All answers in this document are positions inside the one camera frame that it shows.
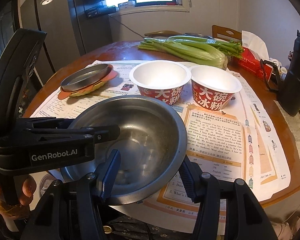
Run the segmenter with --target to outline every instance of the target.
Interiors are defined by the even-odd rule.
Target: red tissue box
[[[244,52],[242,53],[242,58],[238,59],[234,57],[234,62],[236,62],[240,67],[251,72],[261,80],[263,80],[263,69],[260,66],[260,60],[254,55],[254,52],[250,49],[243,47]],[[266,78],[269,81],[272,73],[272,67],[269,65],[264,65],[266,71]]]

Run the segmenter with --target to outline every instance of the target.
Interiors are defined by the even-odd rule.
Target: white box on windowsill
[[[119,10],[123,10],[123,9],[127,9],[127,8],[132,8],[136,6],[136,2],[135,1],[129,1],[129,2],[123,2],[123,3],[119,3],[118,7]]]

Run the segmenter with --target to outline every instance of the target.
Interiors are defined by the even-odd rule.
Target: button
[[[103,230],[106,234],[112,233],[112,228],[110,226],[103,226]]]

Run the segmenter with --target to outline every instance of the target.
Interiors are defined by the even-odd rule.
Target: tissue box
[[[234,62],[236,62],[240,67],[244,68],[245,70],[251,72],[261,80],[263,80],[263,70],[260,66],[260,60],[258,60],[253,52],[250,49],[245,47],[244,52],[242,53],[242,58],[238,59],[234,57]],[[272,67],[269,65],[264,65],[266,71],[266,79],[269,81],[272,73]]]
[[[135,7],[135,6],[136,6],[135,1],[123,2],[123,3],[118,4],[119,10],[131,8],[131,7]]]

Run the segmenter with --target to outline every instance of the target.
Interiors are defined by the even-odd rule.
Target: gray refrigerator
[[[60,68],[113,42],[108,15],[87,18],[83,0],[26,0],[22,27],[47,32],[36,71],[45,84]]]

